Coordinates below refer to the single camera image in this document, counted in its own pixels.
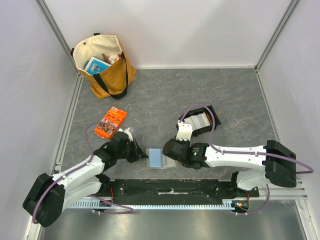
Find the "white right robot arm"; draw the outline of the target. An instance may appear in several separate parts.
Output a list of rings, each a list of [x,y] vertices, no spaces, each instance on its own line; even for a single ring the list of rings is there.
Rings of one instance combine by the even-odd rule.
[[[194,143],[170,139],[162,153],[180,162],[186,168],[238,167],[243,171],[232,174],[229,191],[242,196],[254,187],[273,184],[283,188],[297,185],[296,154],[276,140],[255,147],[211,147],[207,143]]]

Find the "grey card holder wallet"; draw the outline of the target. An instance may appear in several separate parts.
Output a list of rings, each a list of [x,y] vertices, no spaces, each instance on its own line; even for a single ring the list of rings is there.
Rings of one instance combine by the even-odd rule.
[[[147,148],[146,167],[149,169],[170,169],[177,168],[179,163],[165,155],[161,148]]]

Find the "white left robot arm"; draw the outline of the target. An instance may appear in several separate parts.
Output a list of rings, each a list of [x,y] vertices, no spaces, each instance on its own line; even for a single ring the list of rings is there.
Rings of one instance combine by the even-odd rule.
[[[118,160],[134,163],[146,158],[148,155],[130,132],[118,131],[109,142],[75,166],[54,175],[39,175],[22,207],[31,215],[34,224],[46,228],[82,198],[94,194],[106,196],[110,192],[110,178],[104,172]]]

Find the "black card tray box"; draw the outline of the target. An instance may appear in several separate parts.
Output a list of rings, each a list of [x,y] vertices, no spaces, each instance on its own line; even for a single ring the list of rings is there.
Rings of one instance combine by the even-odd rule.
[[[221,124],[213,106],[207,105],[206,107],[207,109],[202,106],[189,110],[178,119],[178,122],[180,122],[180,119],[185,115],[182,122],[192,126],[192,137],[208,133],[212,128],[215,130]]]

